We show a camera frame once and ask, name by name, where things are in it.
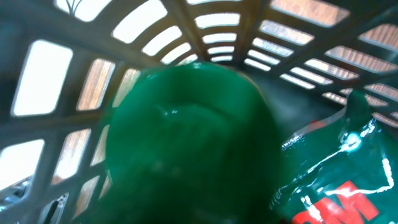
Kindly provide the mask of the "green lid jar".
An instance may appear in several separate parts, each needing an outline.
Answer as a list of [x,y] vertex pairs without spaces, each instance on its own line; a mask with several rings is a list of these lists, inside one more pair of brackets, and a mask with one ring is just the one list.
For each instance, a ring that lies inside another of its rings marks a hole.
[[282,143],[246,75],[212,63],[143,71],[108,118],[111,187],[83,223],[276,223]]

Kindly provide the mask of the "green 3M gloves packet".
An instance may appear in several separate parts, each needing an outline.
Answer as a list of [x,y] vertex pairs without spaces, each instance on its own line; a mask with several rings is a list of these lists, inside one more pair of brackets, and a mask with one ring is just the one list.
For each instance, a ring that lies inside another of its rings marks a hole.
[[272,223],[396,223],[397,139],[365,95],[287,139]]

